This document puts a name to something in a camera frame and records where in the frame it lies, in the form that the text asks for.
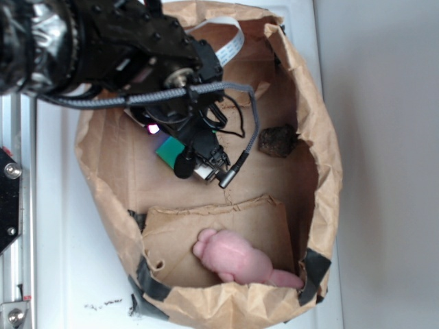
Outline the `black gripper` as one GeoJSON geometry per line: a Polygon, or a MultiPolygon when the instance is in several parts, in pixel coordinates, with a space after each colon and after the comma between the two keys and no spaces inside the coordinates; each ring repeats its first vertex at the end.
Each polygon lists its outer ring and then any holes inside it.
{"type": "Polygon", "coordinates": [[[217,106],[223,96],[223,92],[194,93],[192,97],[131,106],[126,112],[139,125],[156,124],[162,132],[180,141],[185,146],[182,153],[196,159],[193,173],[206,181],[214,178],[222,181],[230,165],[216,136],[227,124],[226,116],[217,106]]]}

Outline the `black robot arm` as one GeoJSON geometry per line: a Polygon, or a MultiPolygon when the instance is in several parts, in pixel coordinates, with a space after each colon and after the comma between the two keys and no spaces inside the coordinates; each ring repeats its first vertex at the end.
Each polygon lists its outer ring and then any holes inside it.
{"type": "Polygon", "coordinates": [[[226,125],[223,91],[194,86],[219,82],[223,69],[205,40],[188,35],[160,1],[2,1],[1,93],[85,101],[107,90],[120,97],[184,88],[186,95],[136,101],[127,107],[143,126],[157,124],[180,141],[175,174],[199,170],[223,180],[230,161],[216,132],[226,125]]]}

